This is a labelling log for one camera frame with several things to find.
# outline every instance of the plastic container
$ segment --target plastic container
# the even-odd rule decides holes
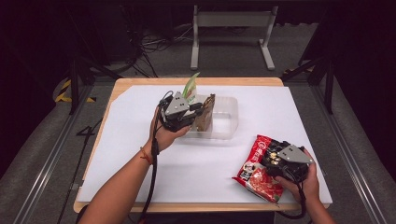
[[[208,96],[196,95],[195,103],[203,103]],[[231,139],[238,127],[238,101],[233,97],[217,96],[213,107],[212,124],[206,132],[196,132],[192,126],[185,138]]]

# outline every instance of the fingers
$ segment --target fingers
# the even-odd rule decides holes
[[[312,158],[311,154],[308,152],[308,150],[306,150],[306,148],[304,149],[304,153],[305,155],[307,155],[309,158],[312,159],[312,161],[314,161],[314,159]],[[309,164],[309,172],[308,172],[308,178],[309,177],[314,177],[317,175],[317,165],[314,162],[312,162],[311,164]]]
[[[191,129],[191,126],[186,126],[186,127],[181,128],[180,130],[178,130],[178,131],[175,133],[175,137],[181,137],[181,136],[183,136],[183,135],[186,134],[190,129]]]
[[[275,180],[279,182],[279,184],[281,184],[283,188],[290,191],[294,191],[297,188],[297,186],[293,182],[283,178],[282,176],[275,177]]]

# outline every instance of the gray carpet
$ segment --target gray carpet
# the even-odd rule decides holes
[[[284,70],[297,66],[315,28],[315,25],[300,25],[274,29],[269,49],[276,66],[275,71],[268,71],[265,67],[257,42],[260,30],[247,29],[239,35],[221,29],[207,30],[202,32],[198,71],[201,72],[201,77],[280,77]],[[189,77],[194,73],[190,70],[190,40],[184,40],[164,51],[150,53],[149,57],[160,77]],[[143,62],[138,61],[138,63],[142,69],[150,73],[149,68]],[[113,65],[111,68],[119,66],[121,64]],[[142,77],[134,69],[121,75]],[[306,75],[301,74],[285,85],[290,87],[311,144],[316,151],[318,162],[326,174],[325,179],[333,199],[329,211],[338,223],[373,223],[346,167],[346,162],[339,152],[339,146],[321,110],[320,102],[317,102],[312,88],[304,82],[305,78]],[[57,222],[84,145],[84,137],[76,136],[76,133],[87,126],[95,125],[104,115],[113,84],[109,78],[97,78],[90,94],[97,98],[97,102],[84,104],[67,138],[63,153],[28,223]],[[396,220],[395,214],[392,213],[392,209],[396,207],[396,184],[380,163],[337,85],[334,87],[332,108],[333,117],[337,120],[355,160],[366,177],[367,185],[372,190],[384,217],[388,223],[392,223]],[[55,144],[68,117],[69,109],[69,103],[57,103],[32,133],[7,173],[0,180],[0,223],[12,223],[18,214]],[[94,138],[95,136],[90,139],[83,154],[75,183],[81,184],[80,180],[90,157]],[[73,211],[76,196],[77,192],[71,190],[62,216],[62,223],[74,223],[76,220],[77,214]],[[307,223],[308,220],[309,217],[289,220],[276,215],[276,224]]]

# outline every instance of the human hand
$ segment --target human hand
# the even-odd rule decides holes
[[[304,149],[304,153],[313,160],[312,156],[306,149]],[[296,184],[281,176],[277,176],[276,181],[278,181],[283,186],[283,188],[290,190],[297,202],[301,200]],[[303,192],[307,201],[319,200],[319,182],[317,177],[317,165],[315,163],[309,164],[308,175],[303,181],[303,186]]]
[[[159,108],[157,107],[155,110],[155,113],[154,113],[154,118],[151,121],[150,130],[149,130],[149,141],[151,142],[153,139],[153,136],[152,136],[153,131],[157,130],[155,138],[157,139],[158,148],[161,152],[162,150],[170,147],[172,145],[172,143],[175,141],[175,139],[186,134],[191,129],[191,126],[183,127],[182,129],[173,133],[169,130],[166,130],[163,127],[163,125],[161,124],[161,122],[158,120],[157,126],[154,127],[155,120],[157,119],[157,113],[159,112],[158,110],[159,110]]]

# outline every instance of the red snack bag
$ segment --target red snack bag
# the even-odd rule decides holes
[[[283,193],[283,188],[266,173],[265,166],[260,164],[262,156],[272,141],[273,139],[258,134],[247,160],[233,179],[255,195],[270,203],[277,203]]]

